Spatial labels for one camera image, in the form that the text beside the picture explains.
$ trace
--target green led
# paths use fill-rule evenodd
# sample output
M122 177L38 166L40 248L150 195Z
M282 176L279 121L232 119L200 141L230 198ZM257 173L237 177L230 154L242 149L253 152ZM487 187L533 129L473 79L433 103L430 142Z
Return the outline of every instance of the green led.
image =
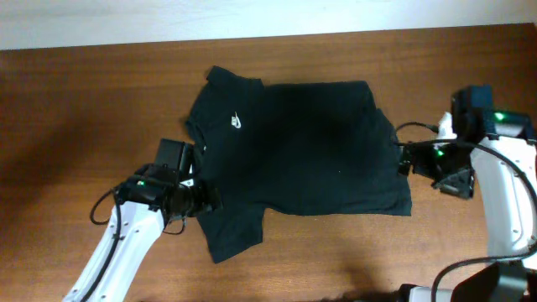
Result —
M505 114L501 113L501 112L496 112L494 113L494 116L496 117L497 120L499 120L500 122L505 118Z

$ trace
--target white wall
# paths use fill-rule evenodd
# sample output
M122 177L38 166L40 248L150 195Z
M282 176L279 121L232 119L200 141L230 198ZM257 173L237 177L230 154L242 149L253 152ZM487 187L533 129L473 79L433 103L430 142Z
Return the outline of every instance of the white wall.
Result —
M0 0L0 49L537 20L537 0Z

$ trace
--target folded shirt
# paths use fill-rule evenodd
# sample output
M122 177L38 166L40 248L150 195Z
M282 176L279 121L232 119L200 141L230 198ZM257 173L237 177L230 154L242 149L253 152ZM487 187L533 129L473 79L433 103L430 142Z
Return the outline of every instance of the folded shirt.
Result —
M215 263L263 241L265 208L409 216L394 127L365 81L264 86L213 67L186 126L223 209L198 217Z

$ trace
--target nike logo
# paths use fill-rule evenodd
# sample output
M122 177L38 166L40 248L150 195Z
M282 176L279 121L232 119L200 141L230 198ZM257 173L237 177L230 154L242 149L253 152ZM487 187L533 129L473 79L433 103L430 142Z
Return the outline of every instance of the nike logo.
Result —
M237 112L235 112L235 117L232 117L232 126L237 129L241 128L241 120L238 119Z

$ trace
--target black cable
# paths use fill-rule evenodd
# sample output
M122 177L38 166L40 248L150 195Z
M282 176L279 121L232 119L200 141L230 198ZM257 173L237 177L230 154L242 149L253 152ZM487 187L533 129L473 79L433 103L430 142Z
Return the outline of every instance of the black cable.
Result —
M397 128L395 128L395 132L397 133L399 130L406 128L408 126L417 126L417 127L423 127L431 130L434 133L438 133L439 129L436 125L430 125L422 122L406 122L403 124L400 124Z
M162 233L164 234L168 234L168 235L180 235L182 234L184 231L185 231L185 228L186 228L186 218L183 218L183 227L181 227L181 230L178 231L178 232L167 232L167 231L162 231Z
M90 211L90 221L91 223L93 223L94 225L98 225L98 226L102 226L102 225L105 225L108 223L108 221L110 221L110 219L106 219L105 221L96 221L95 220L95 211L97 209L97 207L99 207L99 205L101 204L101 202L103 200L105 200L110 194L113 193L113 191L115 190L116 188L112 188L110 189L107 193L105 193L103 196L101 196L101 198L99 198L99 200L95 203L95 205L93 205L93 207L91 208L91 211Z
M463 141L459 141L459 140L456 140L456 139L434 139L434 140L430 140L430 141L423 141L423 142L417 142L417 143L396 143L396 142L394 142L394 143L396 145L398 145L398 146L411 147L411 148L412 147L430 146L430 145L434 145L434 144L437 144L437 143L453 143L453 144L455 144L455 145L457 145L459 147L462 147L462 148L477 148L477 149L480 149L480 150L482 150L482 151L484 151L484 152L486 152L488 154L491 154L491 155L495 156L496 158L498 158L498 159L502 160L503 162L505 162L505 164L507 166L509 166L511 169L513 169L513 171L516 173L515 176L519 177L520 180L522 180L522 182L524 183L524 186L526 187L526 190L528 191L528 193L529 193L529 195L531 197L531 200L534 203L534 208L537 209L537 194L535 193L534 187L529 182L528 176L526 176L526 174L513 161L511 161L506 156L502 155L501 153L499 153L496 150L493 150L491 148L482 146L482 145L477 144L477 143L463 142ZM536 250L537 250L537 242L534 242L532 245L528 246L528 252L521 253L519 255L472 258L472 259L462 260L462 261L459 261L457 263L453 263L453 264L449 265L448 267L442 269L442 271L440 271L438 273L438 275L436 276L435 281L433 282L433 286L432 286L432 288L430 290L430 300L431 300L431 302L436 302L436 292L438 291L438 286L440 285L440 281L450 271L452 271L452 270L454 270L456 268L461 268L461 267L464 267L464 266L467 266L467 265L472 265L472 264L477 264L477 263L490 263L490 262L497 262L497 261L502 261L502 262L519 261L519 260L522 260L524 258L527 258L529 256L534 255Z
M112 247L110 248L110 252L108 252L107 259L104 261L101 267L101 271L99 271L99 274L95 278L95 281L93 281L93 284L91 285L90 289L84 294L84 297L82 298L81 302L86 302L88 299L90 299L91 295L101 282L102 276L104 276L104 273L107 271L108 265L110 265L110 262L112 261L112 257L114 256L114 253L116 252L117 244L119 243L119 240L121 239L121 208L119 206L119 200L117 199L115 189L112 189L108 191L103 197L101 197L103 200L108 195L113 194L114 196L114 203L116 204L116 213L117 213L117 230L116 233L113 235L114 241L112 243Z

